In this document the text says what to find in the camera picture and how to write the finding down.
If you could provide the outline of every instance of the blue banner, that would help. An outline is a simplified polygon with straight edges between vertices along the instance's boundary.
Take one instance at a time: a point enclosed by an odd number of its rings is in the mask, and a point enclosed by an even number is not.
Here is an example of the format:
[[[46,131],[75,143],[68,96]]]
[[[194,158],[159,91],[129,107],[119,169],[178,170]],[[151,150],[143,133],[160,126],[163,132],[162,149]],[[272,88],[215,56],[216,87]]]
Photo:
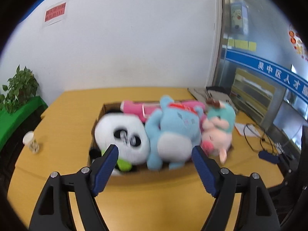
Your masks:
[[[230,49],[227,49],[225,59],[253,69],[271,78],[308,103],[308,82],[291,70],[260,57]]]

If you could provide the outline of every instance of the brown antler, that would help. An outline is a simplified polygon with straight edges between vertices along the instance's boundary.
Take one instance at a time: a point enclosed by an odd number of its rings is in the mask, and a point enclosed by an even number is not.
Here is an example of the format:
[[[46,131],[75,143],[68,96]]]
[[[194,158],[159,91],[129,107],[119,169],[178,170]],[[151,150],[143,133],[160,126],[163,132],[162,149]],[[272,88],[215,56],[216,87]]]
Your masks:
[[[207,105],[210,105],[210,106],[212,106],[212,107],[214,107],[214,108],[220,108],[220,102],[219,102],[219,101],[215,101],[213,98],[208,99],[208,100],[206,101],[206,104],[207,104]]]

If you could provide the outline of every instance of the white cup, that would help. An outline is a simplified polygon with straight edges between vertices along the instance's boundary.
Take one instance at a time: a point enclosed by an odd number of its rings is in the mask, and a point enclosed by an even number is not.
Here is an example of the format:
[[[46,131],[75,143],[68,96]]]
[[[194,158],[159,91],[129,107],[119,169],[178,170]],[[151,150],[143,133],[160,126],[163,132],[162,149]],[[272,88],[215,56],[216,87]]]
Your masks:
[[[39,145],[34,138],[34,132],[29,131],[23,137],[23,144],[28,146],[32,153],[37,153],[39,150]]]

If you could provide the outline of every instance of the yellow table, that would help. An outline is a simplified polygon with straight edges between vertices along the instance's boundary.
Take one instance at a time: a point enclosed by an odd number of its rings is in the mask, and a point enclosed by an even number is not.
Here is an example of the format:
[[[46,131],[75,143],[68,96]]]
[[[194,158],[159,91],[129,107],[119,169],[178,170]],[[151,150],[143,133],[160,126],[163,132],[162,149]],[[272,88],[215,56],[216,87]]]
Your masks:
[[[16,163],[8,198],[22,221],[29,225],[35,203],[52,171],[69,174],[86,166],[91,128],[104,103],[124,99],[156,101],[162,95],[170,95],[175,100],[192,99],[186,89],[176,88],[112,88],[63,93],[44,112],[43,120],[34,131],[40,152],[33,155],[25,148]],[[240,112],[237,122],[252,120]],[[249,142],[255,149],[260,146],[257,138],[249,138]],[[283,180],[278,167],[260,160],[236,130],[232,144],[234,150],[228,153],[224,166],[233,173],[258,172],[268,187]],[[70,200],[77,230],[84,230],[74,194],[70,194]],[[233,230],[239,200],[240,194],[237,194],[227,230]],[[173,171],[144,171],[112,177],[96,201],[111,231],[163,231],[200,230],[214,199],[205,192],[190,163]]]

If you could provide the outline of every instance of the panda's eye patch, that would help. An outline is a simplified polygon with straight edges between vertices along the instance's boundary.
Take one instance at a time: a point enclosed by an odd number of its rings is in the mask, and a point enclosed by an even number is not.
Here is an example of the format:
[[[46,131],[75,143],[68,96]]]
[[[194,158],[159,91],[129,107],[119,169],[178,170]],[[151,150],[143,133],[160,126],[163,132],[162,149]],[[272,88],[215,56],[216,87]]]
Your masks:
[[[113,132],[113,136],[117,139],[125,139],[127,136],[127,129],[119,128]]]
[[[131,144],[131,146],[133,147],[139,147],[141,145],[141,139],[139,136],[137,135],[133,135],[130,139],[129,142]]]

